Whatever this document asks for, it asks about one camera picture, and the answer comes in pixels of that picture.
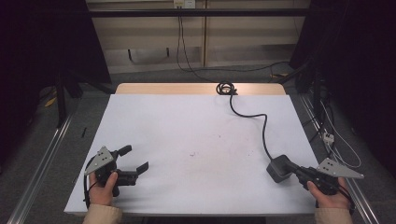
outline human hand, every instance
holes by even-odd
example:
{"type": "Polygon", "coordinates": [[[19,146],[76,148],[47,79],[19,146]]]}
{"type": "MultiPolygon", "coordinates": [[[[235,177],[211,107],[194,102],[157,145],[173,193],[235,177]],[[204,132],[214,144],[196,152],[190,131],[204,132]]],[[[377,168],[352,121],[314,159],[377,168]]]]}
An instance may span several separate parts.
{"type": "Polygon", "coordinates": [[[113,172],[108,178],[104,187],[97,183],[95,172],[90,174],[90,201],[91,203],[111,206],[113,201],[113,188],[116,185],[119,175],[113,172]]]}
{"type": "MultiPolygon", "coordinates": [[[[347,189],[347,184],[344,178],[339,177],[338,183],[340,184],[340,186],[347,189]]],[[[307,185],[309,192],[311,192],[312,196],[317,199],[319,208],[349,209],[349,200],[339,191],[334,195],[325,195],[317,188],[317,186],[313,182],[308,181],[307,185]]]]}

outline black device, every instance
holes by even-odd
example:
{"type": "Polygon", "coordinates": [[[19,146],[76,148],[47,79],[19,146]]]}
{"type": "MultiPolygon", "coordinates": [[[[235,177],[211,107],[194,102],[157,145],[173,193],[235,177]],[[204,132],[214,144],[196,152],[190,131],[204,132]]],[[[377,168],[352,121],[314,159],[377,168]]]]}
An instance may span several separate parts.
{"type": "Polygon", "coordinates": [[[290,161],[286,155],[281,155],[271,160],[267,166],[267,172],[276,183],[289,178],[291,174],[296,174],[300,184],[306,190],[308,190],[306,183],[312,181],[326,195],[336,194],[340,187],[337,177],[323,174],[313,167],[305,168],[299,166],[290,161]]]}
{"type": "Polygon", "coordinates": [[[118,197],[120,195],[119,186],[134,186],[137,178],[149,169],[148,161],[137,167],[136,171],[122,171],[118,169],[117,158],[119,156],[124,156],[130,151],[132,151],[130,145],[112,152],[108,151],[106,147],[102,147],[102,149],[98,151],[98,154],[90,159],[87,163],[84,175],[84,201],[87,204],[87,208],[90,207],[90,189],[95,185],[104,186],[113,172],[117,172],[119,175],[116,185],[113,188],[113,197],[118,197]],[[92,183],[90,189],[87,190],[86,175],[92,172],[95,172],[97,182],[92,183]]]}

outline metal frame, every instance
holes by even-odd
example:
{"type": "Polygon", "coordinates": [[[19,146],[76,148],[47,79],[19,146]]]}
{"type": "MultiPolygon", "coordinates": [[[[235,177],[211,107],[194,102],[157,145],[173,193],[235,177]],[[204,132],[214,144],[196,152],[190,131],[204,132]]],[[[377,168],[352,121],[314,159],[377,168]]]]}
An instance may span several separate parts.
{"type": "MultiPolygon", "coordinates": [[[[306,96],[304,97],[303,95],[300,95],[300,99],[304,105],[304,108],[306,110],[306,113],[308,114],[309,118],[312,119],[312,123],[314,125],[314,128],[316,131],[319,131],[319,124],[318,121],[315,119],[315,112],[313,111],[313,104],[306,96]]],[[[329,146],[326,146],[326,150],[328,152],[331,151],[329,146]]],[[[338,160],[336,157],[333,157],[333,159],[340,164],[344,164],[342,161],[338,160]]],[[[362,219],[364,220],[364,223],[370,223],[370,224],[378,224],[380,223],[378,220],[378,217],[375,215],[374,209],[370,205],[369,201],[367,200],[366,196],[364,195],[363,191],[361,190],[361,187],[359,187],[359,184],[357,181],[353,178],[346,178],[346,184],[348,186],[348,191],[350,196],[352,197],[353,201],[355,202],[356,208],[361,214],[362,219]]]]}
{"type": "Polygon", "coordinates": [[[95,9],[90,11],[38,10],[37,16],[58,17],[304,17],[310,15],[329,16],[332,9],[309,8],[195,8],[195,9],[95,9]]]}

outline metal plate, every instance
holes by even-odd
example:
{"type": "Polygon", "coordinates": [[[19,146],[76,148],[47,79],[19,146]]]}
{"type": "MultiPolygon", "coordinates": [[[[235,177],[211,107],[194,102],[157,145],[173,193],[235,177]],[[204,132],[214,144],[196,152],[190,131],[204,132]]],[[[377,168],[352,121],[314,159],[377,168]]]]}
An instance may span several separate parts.
{"type": "Polygon", "coordinates": [[[332,161],[329,158],[326,158],[319,166],[318,166],[318,171],[334,176],[334,177],[347,177],[347,178],[357,178],[357,179],[363,179],[364,175],[359,174],[358,172],[355,172],[343,165],[340,165],[336,161],[332,161]]]}
{"type": "Polygon", "coordinates": [[[93,158],[91,164],[87,167],[87,169],[85,169],[84,175],[88,175],[96,171],[113,160],[113,156],[111,156],[107,147],[102,147],[98,151],[98,154],[96,154],[96,156],[93,158]]]}

